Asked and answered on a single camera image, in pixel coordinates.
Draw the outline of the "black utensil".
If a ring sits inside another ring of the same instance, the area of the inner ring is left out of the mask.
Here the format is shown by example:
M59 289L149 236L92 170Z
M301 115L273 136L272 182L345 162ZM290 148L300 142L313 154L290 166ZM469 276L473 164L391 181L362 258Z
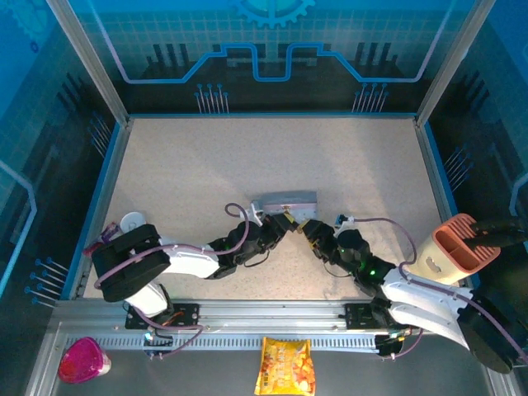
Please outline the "black utensil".
M528 242L528 221L519 217L482 220L471 224L470 229L475 235L464 242L472 249L506 248Z

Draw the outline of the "pink lidded cup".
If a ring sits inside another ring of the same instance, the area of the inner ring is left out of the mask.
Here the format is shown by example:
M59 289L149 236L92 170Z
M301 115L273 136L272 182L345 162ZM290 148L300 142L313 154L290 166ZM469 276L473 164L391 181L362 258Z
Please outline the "pink lidded cup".
M91 337L77 340L63 355L58 377L68 384L81 384L107 374L111 360Z

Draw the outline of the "beige and salmon holder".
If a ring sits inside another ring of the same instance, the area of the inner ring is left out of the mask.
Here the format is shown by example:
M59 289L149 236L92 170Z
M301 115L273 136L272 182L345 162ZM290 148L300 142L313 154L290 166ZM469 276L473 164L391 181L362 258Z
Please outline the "beige and salmon holder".
M476 220L457 214L437 227L417 249L417 260L408 270L414 275L453 285L471 276L500 254L499 247L469 247L464 241L477 234L470 228Z

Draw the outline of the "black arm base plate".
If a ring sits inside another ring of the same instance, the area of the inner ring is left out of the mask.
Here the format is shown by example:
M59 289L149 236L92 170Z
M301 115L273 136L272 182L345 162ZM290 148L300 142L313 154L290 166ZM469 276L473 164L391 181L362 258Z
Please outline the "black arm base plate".
M346 328L349 330L386 329L396 324L387 309L371 303L345 304L344 320L346 322Z
M131 305L127 305L126 308L126 329L144 330L149 327L149 324L138 315ZM164 327L195 326L198 324L199 313L200 306L198 304L173 303L171 308L151 318L151 320Z

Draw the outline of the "aluminium table edge rail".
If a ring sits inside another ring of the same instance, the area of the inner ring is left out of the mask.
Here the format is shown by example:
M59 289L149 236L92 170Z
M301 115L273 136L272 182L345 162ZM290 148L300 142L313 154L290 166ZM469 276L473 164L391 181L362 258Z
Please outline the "aluminium table edge rail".
M66 281L59 297L60 300L82 297L86 289L92 262L89 257L83 254L83 250L100 235L105 226L106 214L110 207L133 125L134 122L130 119L126 126L116 125L112 133L111 142L97 178L78 243L73 252Z
M430 227L430 230L427 231L426 235L422 237L418 243L418 247L420 247L424 240L427 239L437 227L459 214L459 212L455 208L454 199L448 186L446 172L443 170L438 148L432 138L431 129L424 126L422 129L417 130L417 140L422 151L433 198L439 215L439 219ZM470 281L470 278L471 276L468 276L453 285L465 285Z

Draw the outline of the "small circuit board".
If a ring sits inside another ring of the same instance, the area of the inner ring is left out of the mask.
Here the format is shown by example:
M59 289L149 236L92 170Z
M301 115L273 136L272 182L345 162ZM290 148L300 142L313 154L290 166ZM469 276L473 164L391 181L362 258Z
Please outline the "small circuit board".
M375 336L375 349L382 358L396 359L403 351L403 343L408 337L406 332L392 332Z
M156 328L149 329L144 334L143 350L144 354L152 361L154 358L162 360L168 353L165 350L159 350L159 347L172 347L174 338L171 335L161 334Z

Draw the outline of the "yellow snack bag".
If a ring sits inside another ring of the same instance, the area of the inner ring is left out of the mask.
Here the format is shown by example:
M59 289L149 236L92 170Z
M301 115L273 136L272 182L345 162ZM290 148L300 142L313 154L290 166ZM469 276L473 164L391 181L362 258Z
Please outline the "yellow snack bag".
M262 339L255 396L315 396L316 387L310 340Z

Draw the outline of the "aluminium mounting beam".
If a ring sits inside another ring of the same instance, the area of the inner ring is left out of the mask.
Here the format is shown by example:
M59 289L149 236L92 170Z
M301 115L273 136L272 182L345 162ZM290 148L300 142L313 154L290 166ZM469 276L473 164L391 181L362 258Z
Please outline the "aluminium mounting beam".
M208 332L373 332L382 333L403 325L422 327L429 332L457 326L458 309L446 300L429 304L387 303L360 300L175 300L200 306L198 324ZM347 329L344 305L375 304L388 310L396 322L386 329ZM101 299L62 301L52 313L52 323L71 331L105 332L125 328L127 303L107 303Z

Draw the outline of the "aluminium frame post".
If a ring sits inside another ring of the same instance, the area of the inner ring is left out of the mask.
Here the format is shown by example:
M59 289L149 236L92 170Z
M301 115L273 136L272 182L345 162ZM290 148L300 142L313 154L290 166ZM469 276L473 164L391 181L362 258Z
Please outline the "aluminium frame post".
M452 46L447 52L418 108L416 120L414 122L416 130L422 129L428 122L428 119L448 88L450 81L455 76L457 69L469 52L471 45L488 18L496 1L497 0L474 0L474 5L460 27Z
M129 114L103 63L68 0L45 0L87 70L102 99L121 127L129 124Z

